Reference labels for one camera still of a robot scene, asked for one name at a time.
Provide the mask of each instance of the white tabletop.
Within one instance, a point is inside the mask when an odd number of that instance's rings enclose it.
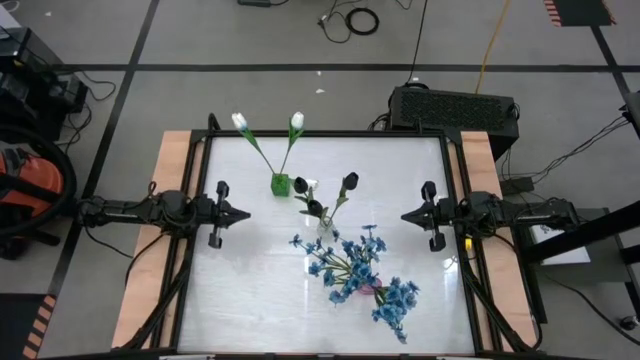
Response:
[[[277,170],[286,138],[259,138]],[[388,251],[373,264],[384,285],[392,276],[421,289],[417,306],[403,324],[408,344],[398,342],[383,322],[374,323],[372,296],[355,293],[344,304],[329,301],[331,288],[307,274],[313,259],[288,244],[295,234],[315,241],[318,220],[298,213],[305,205],[274,197],[271,174],[243,138],[214,138],[205,192],[230,186],[228,201],[251,218],[223,231],[222,249],[207,245],[210,226],[202,226],[182,321],[178,350],[211,353],[468,354],[473,353],[467,305],[451,228],[447,246],[431,252],[429,232],[400,220],[420,206],[419,190],[436,183],[448,196],[440,142],[436,138],[301,138],[285,173],[319,180],[316,199],[335,206],[344,176],[360,176],[357,189],[339,210],[342,237],[358,241],[361,225],[377,224],[374,236]],[[339,244],[333,244],[338,254]]]

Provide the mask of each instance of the black tulip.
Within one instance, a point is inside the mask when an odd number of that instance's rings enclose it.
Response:
[[[347,190],[353,190],[358,186],[358,179],[360,177],[356,173],[351,173],[347,175],[346,178],[342,180],[342,186],[344,186]]]
[[[320,217],[322,216],[322,204],[318,200],[311,200],[307,203],[307,211],[311,216]]]
[[[295,190],[298,194],[304,194],[309,189],[309,185],[307,181],[301,177],[297,177],[293,181],[293,190]]]

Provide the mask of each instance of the gray floor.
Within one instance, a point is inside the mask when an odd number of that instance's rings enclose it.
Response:
[[[369,0],[381,17],[378,33],[328,42],[317,17],[330,0],[292,0],[257,9],[233,0],[161,0],[142,52],[142,64],[326,64],[411,62],[422,1],[402,11],[393,1]],[[640,23],[634,0],[607,1],[618,25],[603,28],[619,64],[640,64]],[[25,0],[13,13],[67,63],[126,64],[150,0]],[[420,64],[479,64],[502,1],[431,0],[418,56]],[[339,37],[344,29],[330,24]],[[514,0],[490,62],[525,65],[606,65],[591,30],[554,27],[541,0]],[[123,73],[93,72],[120,85]],[[300,110],[310,129],[365,129],[386,110],[393,86],[406,72],[137,72],[131,83],[96,194],[138,198],[146,191],[162,133],[202,128],[214,112],[224,128],[229,114],[243,112],[254,128],[282,128]],[[474,72],[418,72],[431,88],[473,91]],[[640,74],[624,74],[632,91]],[[102,93],[102,86],[92,86]],[[622,97],[608,73],[488,73],[482,92],[513,96],[521,105],[521,138],[513,147],[512,172],[543,168],[616,118]],[[91,102],[92,125],[72,148],[80,189],[111,114],[115,96]],[[567,161],[537,187],[579,207],[617,209],[638,199],[638,139],[630,127],[611,134]],[[127,177],[125,186],[120,181]],[[65,235],[69,224],[50,225]],[[110,225],[97,237],[132,252],[138,229]],[[623,236],[640,243],[637,233]],[[1,262],[2,292],[44,292],[61,247],[34,246],[17,262]],[[40,353],[43,357],[107,351],[111,344],[127,259],[81,235]],[[632,313],[622,284],[572,284],[611,318]],[[634,359],[637,348],[608,328],[572,293],[541,286],[549,324],[542,349],[551,354]],[[640,337],[640,331],[632,332]]]

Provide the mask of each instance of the white tulip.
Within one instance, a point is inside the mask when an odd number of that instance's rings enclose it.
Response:
[[[242,114],[231,114],[231,120],[233,120],[233,126],[235,126],[238,131],[244,131],[247,128],[247,120],[244,119],[244,116],[242,116]]]
[[[296,130],[300,130],[302,125],[304,125],[304,114],[298,111],[291,117],[291,126]]]

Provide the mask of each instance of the yellow cable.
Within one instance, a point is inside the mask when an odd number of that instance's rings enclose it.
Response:
[[[510,5],[511,5],[511,0],[506,0],[504,3],[504,6],[502,7],[502,14],[500,15],[500,19],[498,19],[496,30],[493,32],[493,36],[491,37],[491,41],[489,41],[489,46],[487,47],[487,51],[484,53],[484,59],[482,60],[482,68],[480,69],[480,77],[478,78],[478,84],[476,85],[476,94],[478,93],[478,91],[480,91],[480,85],[482,85],[482,80],[484,79],[484,69],[485,67],[487,67],[487,60],[489,60],[489,53],[491,52],[491,47],[493,47],[493,42],[498,37],[498,33],[500,32],[500,28],[502,27],[504,18],[507,17],[507,11],[509,11]]]

